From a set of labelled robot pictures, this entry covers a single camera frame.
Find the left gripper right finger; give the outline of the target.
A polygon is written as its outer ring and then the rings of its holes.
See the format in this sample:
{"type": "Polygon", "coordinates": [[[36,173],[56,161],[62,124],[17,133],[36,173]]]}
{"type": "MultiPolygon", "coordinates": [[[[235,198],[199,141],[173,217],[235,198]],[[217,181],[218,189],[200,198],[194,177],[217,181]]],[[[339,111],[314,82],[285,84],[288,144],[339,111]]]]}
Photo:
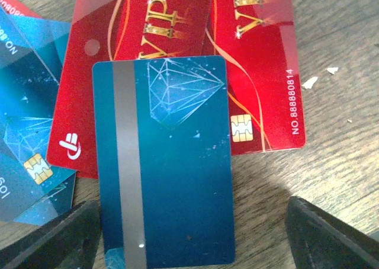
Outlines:
{"type": "Polygon", "coordinates": [[[378,268],[378,241],[291,196],[285,227],[297,268],[378,268]]]}

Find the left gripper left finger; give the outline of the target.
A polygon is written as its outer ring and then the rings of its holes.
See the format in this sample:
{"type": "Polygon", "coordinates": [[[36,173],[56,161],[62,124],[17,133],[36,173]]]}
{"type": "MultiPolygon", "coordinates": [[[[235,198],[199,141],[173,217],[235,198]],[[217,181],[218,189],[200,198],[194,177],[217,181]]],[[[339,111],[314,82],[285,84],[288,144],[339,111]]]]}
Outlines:
{"type": "Polygon", "coordinates": [[[1,268],[92,268],[100,236],[99,204],[83,201],[1,249],[1,268]]]}

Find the blue card with grey stripe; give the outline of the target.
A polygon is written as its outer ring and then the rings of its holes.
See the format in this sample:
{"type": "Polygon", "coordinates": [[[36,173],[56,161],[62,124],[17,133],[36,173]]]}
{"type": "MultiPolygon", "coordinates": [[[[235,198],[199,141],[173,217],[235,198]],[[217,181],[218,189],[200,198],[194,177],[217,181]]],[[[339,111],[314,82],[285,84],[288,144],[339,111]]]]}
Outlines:
{"type": "Polygon", "coordinates": [[[232,263],[224,59],[98,62],[92,74],[106,266],[232,263]]]}

